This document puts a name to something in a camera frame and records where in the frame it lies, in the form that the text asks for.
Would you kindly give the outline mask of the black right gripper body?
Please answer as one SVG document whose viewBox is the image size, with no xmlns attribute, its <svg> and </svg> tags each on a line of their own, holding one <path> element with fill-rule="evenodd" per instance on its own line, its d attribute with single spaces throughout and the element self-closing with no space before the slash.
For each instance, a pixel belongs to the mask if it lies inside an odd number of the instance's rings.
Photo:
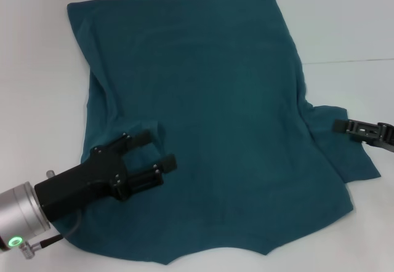
<svg viewBox="0 0 394 272">
<path fill-rule="evenodd" d="M 394 153 L 394 126 L 383 122 L 379 122 L 378 126 L 380 127 L 381 148 Z"/>
</svg>

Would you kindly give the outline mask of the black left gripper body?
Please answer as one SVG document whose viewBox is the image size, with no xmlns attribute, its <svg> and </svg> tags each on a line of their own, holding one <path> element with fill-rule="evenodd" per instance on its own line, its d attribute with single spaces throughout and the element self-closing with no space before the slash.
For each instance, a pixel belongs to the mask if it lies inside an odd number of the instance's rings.
<svg viewBox="0 0 394 272">
<path fill-rule="evenodd" d="M 95 146 L 80 165 L 34 186 L 39 206 L 50 222 L 54 222 L 105 196 L 124 199 L 127 169 L 123 155 L 130 136 Z"/>
</svg>

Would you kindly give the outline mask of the teal blue shirt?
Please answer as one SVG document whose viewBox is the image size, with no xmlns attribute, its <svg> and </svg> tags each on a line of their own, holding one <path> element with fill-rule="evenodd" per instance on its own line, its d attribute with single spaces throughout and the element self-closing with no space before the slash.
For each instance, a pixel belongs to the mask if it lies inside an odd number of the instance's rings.
<svg viewBox="0 0 394 272">
<path fill-rule="evenodd" d="M 90 68 L 85 148 L 151 129 L 155 145 L 128 164 L 178 163 L 164 185 L 88 208 L 80 249 L 267 254 L 349 214 L 347 183 L 379 177 L 332 131 L 347 111 L 307 102 L 276 0 L 95 0 L 67 14 Z"/>
</svg>

